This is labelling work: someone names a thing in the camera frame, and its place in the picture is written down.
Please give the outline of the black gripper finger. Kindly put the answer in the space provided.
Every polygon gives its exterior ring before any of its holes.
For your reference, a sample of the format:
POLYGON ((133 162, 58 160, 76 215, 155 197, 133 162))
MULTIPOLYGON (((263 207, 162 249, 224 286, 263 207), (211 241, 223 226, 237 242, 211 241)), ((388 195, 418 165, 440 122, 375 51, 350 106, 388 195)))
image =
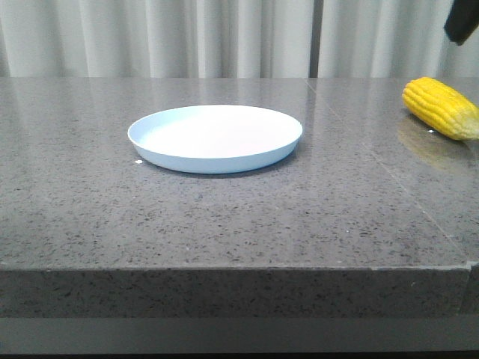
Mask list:
POLYGON ((478 27, 478 0, 454 0, 444 30, 448 39, 463 45, 478 27))

